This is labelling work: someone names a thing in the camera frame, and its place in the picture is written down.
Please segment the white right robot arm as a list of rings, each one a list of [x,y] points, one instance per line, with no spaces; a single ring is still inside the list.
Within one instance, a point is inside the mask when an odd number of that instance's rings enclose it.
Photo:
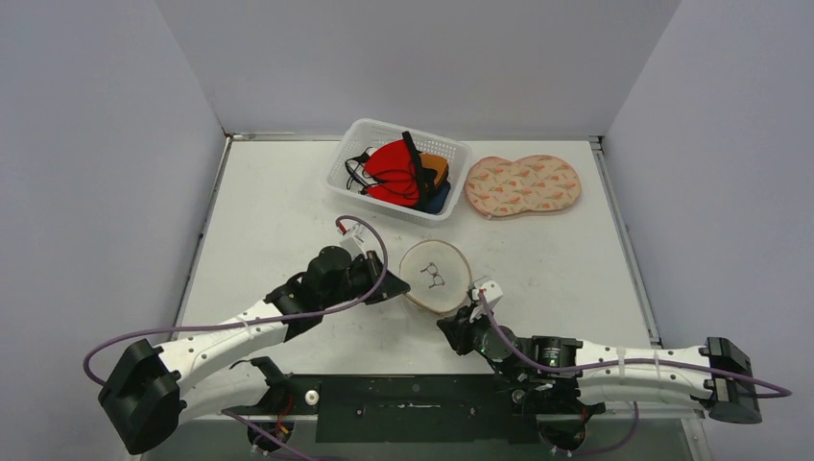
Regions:
[[[677,350],[625,349],[558,336],[517,337],[494,328],[479,306],[436,323],[459,355],[478,353],[519,399],[522,414],[608,402],[651,402],[704,411],[719,422],[761,422],[750,358],[731,340],[709,337]]]

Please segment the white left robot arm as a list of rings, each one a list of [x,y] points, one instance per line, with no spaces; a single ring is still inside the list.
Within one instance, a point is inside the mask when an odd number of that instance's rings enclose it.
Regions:
[[[130,454],[163,443],[188,421],[255,406],[275,413],[286,401],[283,375],[264,348],[317,326],[328,309],[388,301],[410,291],[375,251],[328,246],[300,272],[230,321],[180,340],[127,346],[98,401]]]

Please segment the white round mesh laundry bag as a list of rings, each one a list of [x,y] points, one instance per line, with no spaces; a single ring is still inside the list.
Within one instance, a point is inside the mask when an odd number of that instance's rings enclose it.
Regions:
[[[473,278],[464,254],[438,239],[412,246],[400,260],[398,275],[411,289],[410,303],[438,315],[448,315],[468,303]]]

